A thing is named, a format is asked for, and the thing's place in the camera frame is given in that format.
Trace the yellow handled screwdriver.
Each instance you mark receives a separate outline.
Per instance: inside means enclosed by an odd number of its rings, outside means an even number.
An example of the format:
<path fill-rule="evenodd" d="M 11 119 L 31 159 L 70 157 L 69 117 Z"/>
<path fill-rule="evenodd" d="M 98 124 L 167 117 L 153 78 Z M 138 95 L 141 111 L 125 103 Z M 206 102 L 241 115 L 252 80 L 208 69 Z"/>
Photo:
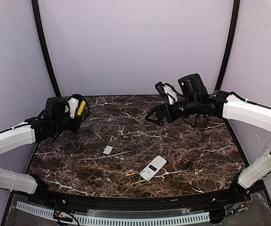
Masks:
<path fill-rule="evenodd" d="M 82 114 L 85 106 L 86 106 L 86 101 L 82 101 L 81 104 L 80 104 L 80 106 L 79 106 L 79 109 L 77 111 L 77 115 L 78 116 L 81 116 L 81 114 Z"/>

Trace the grey battery cover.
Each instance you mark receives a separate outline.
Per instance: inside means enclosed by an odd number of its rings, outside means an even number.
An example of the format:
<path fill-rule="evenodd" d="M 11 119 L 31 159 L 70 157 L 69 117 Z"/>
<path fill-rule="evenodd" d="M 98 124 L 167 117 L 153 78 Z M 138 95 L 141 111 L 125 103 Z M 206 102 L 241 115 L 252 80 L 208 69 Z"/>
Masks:
<path fill-rule="evenodd" d="M 112 146 L 107 145 L 106 148 L 103 151 L 103 154 L 110 155 L 113 150 Z"/>

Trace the white remote control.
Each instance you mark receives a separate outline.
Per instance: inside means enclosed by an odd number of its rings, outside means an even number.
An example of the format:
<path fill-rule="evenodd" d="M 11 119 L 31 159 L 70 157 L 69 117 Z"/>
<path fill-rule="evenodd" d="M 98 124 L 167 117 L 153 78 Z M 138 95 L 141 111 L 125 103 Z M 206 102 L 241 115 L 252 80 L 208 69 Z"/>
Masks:
<path fill-rule="evenodd" d="M 158 155 L 140 172 L 140 176 L 150 181 L 166 163 L 167 160 Z"/>

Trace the orange AA battery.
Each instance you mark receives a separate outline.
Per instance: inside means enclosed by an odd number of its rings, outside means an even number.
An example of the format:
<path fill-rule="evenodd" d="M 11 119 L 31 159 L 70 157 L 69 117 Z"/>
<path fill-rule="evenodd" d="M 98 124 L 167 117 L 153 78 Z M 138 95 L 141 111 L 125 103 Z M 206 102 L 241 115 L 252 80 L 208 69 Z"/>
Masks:
<path fill-rule="evenodd" d="M 126 177 L 133 177 L 133 176 L 135 176 L 137 173 L 128 173 L 128 174 L 126 174 Z"/>

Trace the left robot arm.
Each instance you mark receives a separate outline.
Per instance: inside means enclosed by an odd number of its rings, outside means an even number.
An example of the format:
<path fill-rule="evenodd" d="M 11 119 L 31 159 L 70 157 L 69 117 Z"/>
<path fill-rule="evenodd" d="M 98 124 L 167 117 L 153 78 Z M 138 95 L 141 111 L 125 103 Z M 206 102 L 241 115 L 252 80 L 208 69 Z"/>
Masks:
<path fill-rule="evenodd" d="M 75 133 L 89 112 L 87 100 L 79 94 L 69 99 L 50 97 L 38 116 L 0 131 L 0 155 L 47 138 L 56 140 L 65 130 Z M 36 175 L 0 168 L 0 189 L 42 195 L 48 190 L 48 185 Z"/>

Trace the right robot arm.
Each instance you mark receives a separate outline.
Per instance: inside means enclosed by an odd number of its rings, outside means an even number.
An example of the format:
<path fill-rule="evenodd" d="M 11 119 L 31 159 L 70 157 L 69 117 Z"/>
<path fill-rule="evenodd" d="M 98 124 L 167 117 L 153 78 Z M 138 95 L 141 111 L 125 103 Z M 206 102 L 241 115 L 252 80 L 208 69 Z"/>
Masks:
<path fill-rule="evenodd" d="M 158 82 L 156 90 L 168 103 L 154 107 L 145 119 L 157 125 L 174 122 L 191 115 L 208 115 L 220 119 L 240 121 L 271 133 L 271 107 L 240 97 L 235 92 L 216 90 L 207 92 L 199 74 L 178 80 L 181 93 L 168 83 Z M 249 189 L 256 181 L 271 172 L 271 149 L 249 167 L 242 170 L 232 183 L 237 191 Z"/>

